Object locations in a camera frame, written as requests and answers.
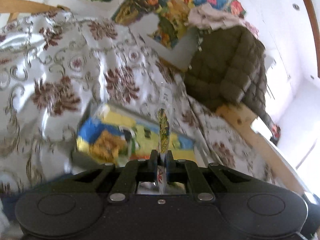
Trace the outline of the yellow green torn poster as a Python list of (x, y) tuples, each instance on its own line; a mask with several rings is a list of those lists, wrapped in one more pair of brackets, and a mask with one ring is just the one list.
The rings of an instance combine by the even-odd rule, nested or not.
[(167, 0), (167, 5), (157, 9), (157, 29), (148, 37), (167, 49), (173, 49), (187, 32), (190, 8), (181, 0)]

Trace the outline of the wooden bed frame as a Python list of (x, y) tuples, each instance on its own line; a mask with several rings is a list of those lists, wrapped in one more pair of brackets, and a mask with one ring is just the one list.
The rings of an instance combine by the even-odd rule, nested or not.
[(247, 106), (242, 103), (237, 106), (222, 105), (217, 108), (216, 115), (224, 118), (249, 146), (260, 153), (287, 189), (300, 195), (310, 191), (299, 178), (296, 170), (282, 157), (276, 146), (261, 134), (253, 131), (251, 124), (258, 116)]

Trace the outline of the clear dark snack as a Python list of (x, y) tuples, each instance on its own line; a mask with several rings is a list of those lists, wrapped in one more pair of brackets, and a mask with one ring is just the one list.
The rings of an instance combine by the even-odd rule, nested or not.
[(157, 120), (159, 126), (159, 141), (157, 147), (157, 185), (160, 194), (165, 194), (165, 188), (167, 185), (165, 157), (169, 151), (172, 115), (172, 92), (170, 87), (162, 82), (157, 109)]

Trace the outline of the gold foil snack bag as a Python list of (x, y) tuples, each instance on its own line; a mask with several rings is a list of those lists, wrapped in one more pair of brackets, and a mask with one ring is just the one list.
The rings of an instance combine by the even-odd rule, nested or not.
[(125, 150), (127, 142), (118, 135), (107, 130), (102, 131), (98, 139), (89, 147), (90, 155), (105, 163), (116, 163), (119, 152)]

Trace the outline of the pink cloth on jacket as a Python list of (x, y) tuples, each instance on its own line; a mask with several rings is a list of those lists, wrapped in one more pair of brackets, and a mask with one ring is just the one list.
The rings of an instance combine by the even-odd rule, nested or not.
[(208, 3), (192, 8), (185, 25), (199, 30), (229, 29), (239, 25), (247, 28), (254, 36), (259, 34), (259, 30), (246, 20), (229, 12), (214, 9)]

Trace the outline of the floral satin bedspread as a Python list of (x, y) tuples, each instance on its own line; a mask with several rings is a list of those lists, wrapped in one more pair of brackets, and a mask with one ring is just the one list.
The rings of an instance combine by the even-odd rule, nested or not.
[(189, 96), (182, 76), (129, 28), (46, 12), (1, 28), (1, 195), (96, 165), (74, 157), (80, 127), (102, 104), (158, 123), (162, 82), (172, 92), (169, 148), (176, 159), (216, 161), (284, 186), (260, 153)]

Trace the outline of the grey tray with painting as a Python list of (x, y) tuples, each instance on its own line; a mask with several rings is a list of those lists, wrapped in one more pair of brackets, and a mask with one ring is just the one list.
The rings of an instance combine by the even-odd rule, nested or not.
[(74, 157), (81, 165), (105, 162), (93, 158), (89, 147), (98, 139), (102, 131), (118, 135), (127, 142), (125, 150), (119, 152), (116, 164), (125, 166), (128, 161), (149, 159), (159, 141), (159, 126), (144, 116), (113, 104), (102, 104), (82, 124), (76, 139), (78, 154)]

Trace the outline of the swirly night poster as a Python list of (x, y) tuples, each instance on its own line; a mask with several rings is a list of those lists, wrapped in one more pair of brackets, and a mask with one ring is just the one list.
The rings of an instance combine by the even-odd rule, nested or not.
[(112, 16), (117, 24), (128, 26), (148, 14), (156, 14), (160, 26), (172, 24), (169, 20), (169, 0), (124, 0)]

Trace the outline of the olive puffer jacket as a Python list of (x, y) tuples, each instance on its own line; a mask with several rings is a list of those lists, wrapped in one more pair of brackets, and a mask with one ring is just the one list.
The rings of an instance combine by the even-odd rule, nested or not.
[(265, 47), (245, 27), (205, 32), (184, 76), (187, 94), (211, 111), (243, 103), (272, 129), (266, 111)]

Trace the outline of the colourful box on shelf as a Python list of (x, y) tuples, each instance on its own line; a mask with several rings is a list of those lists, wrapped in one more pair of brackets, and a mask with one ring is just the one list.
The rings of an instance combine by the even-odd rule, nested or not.
[(278, 125), (273, 125), (271, 132), (272, 136), (270, 137), (270, 141), (277, 146), (281, 136), (281, 129)]

